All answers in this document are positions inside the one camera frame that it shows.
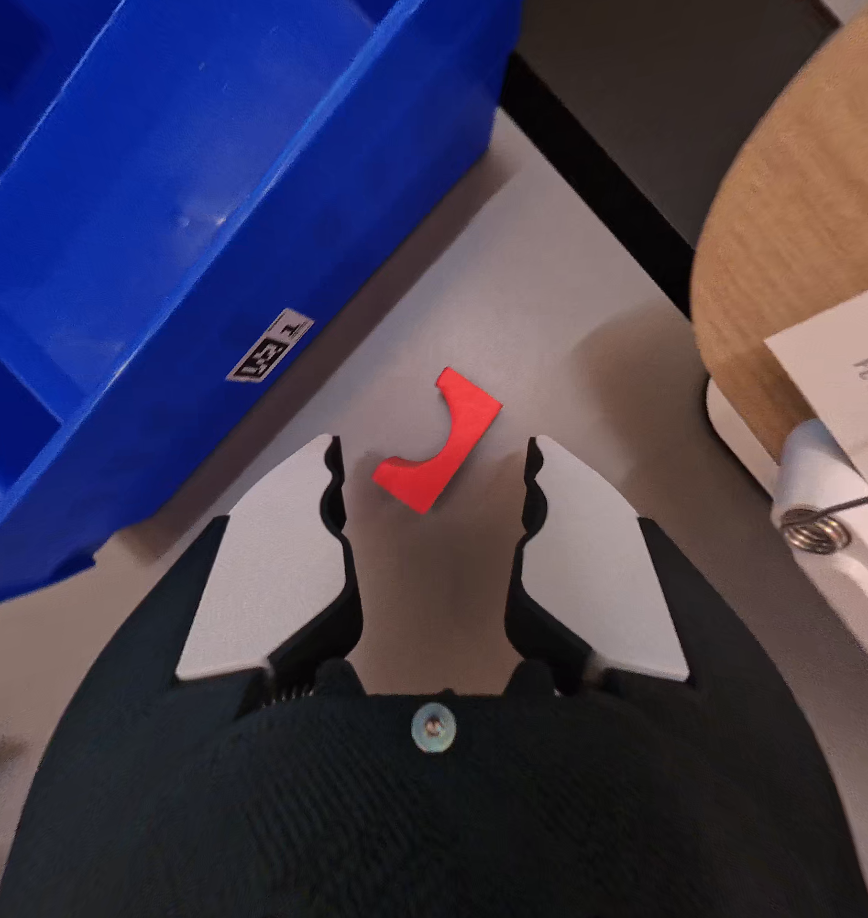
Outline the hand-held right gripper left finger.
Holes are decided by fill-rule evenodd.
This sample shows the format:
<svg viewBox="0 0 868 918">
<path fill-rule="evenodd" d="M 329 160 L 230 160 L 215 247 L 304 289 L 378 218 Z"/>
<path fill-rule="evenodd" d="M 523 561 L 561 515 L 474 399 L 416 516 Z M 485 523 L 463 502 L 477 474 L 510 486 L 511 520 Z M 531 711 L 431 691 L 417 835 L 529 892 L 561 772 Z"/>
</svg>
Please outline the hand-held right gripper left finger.
<svg viewBox="0 0 868 918">
<path fill-rule="evenodd" d="M 326 660 L 354 649 L 363 617 L 344 482 L 340 439 L 325 433 L 237 501 L 178 658 L 180 681 L 261 671 L 278 692 L 304 690 Z"/>
</svg>

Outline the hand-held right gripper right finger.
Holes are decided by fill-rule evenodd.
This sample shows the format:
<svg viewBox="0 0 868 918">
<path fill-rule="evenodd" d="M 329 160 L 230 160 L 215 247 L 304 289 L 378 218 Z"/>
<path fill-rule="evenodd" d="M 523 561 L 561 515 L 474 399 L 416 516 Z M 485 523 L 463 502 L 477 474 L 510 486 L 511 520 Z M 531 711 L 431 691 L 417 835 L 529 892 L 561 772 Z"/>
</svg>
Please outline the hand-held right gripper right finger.
<svg viewBox="0 0 868 918">
<path fill-rule="evenodd" d="M 545 434 L 531 437 L 523 536 L 505 604 L 505 634 L 546 666 L 557 695 L 610 673 L 691 683 L 637 511 L 602 475 Z"/>
</svg>

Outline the red arch block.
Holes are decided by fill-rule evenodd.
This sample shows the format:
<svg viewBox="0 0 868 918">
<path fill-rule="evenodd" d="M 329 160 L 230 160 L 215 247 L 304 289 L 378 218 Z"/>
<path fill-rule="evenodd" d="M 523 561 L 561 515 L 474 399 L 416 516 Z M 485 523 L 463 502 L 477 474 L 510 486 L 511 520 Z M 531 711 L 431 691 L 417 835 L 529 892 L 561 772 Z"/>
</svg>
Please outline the red arch block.
<svg viewBox="0 0 868 918">
<path fill-rule="evenodd" d="M 444 446 L 425 461 L 388 457 L 372 474 L 378 487 L 418 514 L 432 509 L 504 407 L 451 367 L 440 373 L 436 387 L 450 413 Z"/>
</svg>

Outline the blue plastic bin with tag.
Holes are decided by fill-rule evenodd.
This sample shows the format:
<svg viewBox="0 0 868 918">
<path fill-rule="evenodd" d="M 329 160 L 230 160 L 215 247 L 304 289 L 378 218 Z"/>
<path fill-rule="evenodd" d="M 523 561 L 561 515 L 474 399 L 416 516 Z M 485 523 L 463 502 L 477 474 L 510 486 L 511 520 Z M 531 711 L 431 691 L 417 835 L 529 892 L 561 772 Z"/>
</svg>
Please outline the blue plastic bin with tag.
<svg viewBox="0 0 868 918">
<path fill-rule="evenodd" d="M 522 2 L 0 2 L 0 603 L 158 510 L 485 153 Z"/>
</svg>

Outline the printed instruction sheet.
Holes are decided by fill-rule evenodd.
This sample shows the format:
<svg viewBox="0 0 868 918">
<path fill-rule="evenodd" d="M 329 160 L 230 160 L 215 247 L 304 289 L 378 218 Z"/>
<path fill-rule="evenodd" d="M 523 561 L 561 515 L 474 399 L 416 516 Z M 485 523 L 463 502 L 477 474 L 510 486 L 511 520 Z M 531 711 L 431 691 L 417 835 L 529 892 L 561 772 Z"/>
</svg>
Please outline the printed instruction sheet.
<svg viewBox="0 0 868 918">
<path fill-rule="evenodd" d="M 868 484 L 868 290 L 765 344 Z"/>
</svg>

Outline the instruction sheet on stand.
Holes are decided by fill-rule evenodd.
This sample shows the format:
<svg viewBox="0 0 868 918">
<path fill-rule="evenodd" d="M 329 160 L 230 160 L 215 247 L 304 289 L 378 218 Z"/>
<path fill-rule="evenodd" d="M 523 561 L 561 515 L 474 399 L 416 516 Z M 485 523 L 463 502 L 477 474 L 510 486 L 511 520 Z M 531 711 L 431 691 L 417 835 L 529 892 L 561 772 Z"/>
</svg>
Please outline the instruction sheet on stand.
<svg viewBox="0 0 868 918">
<path fill-rule="evenodd" d="M 729 168 L 693 259 L 692 326 L 717 436 L 868 655 L 868 484 L 765 341 L 868 290 L 868 3 Z"/>
</svg>

